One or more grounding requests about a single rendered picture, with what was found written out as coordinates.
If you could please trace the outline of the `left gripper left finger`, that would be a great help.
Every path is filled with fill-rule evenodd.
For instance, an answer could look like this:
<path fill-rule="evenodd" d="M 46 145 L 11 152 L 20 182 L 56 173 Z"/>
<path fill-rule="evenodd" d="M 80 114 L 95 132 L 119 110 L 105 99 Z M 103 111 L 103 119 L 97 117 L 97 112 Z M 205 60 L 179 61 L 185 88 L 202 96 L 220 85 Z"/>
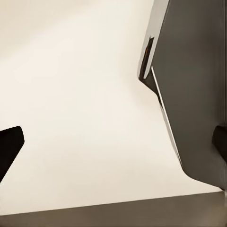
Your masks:
<path fill-rule="evenodd" d="M 25 143 L 20 126 L 0 131 L 0 183 Z"/>

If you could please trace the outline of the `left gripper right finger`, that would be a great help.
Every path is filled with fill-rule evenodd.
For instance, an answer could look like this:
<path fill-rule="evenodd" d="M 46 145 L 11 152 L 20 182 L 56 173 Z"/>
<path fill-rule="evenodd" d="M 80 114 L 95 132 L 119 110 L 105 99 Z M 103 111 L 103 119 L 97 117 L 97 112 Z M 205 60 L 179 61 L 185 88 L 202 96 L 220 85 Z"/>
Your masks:
<path fill-rule="evenodd" d="M 227 127 L 215 127 L 212 143 L 227 164 Z"/>

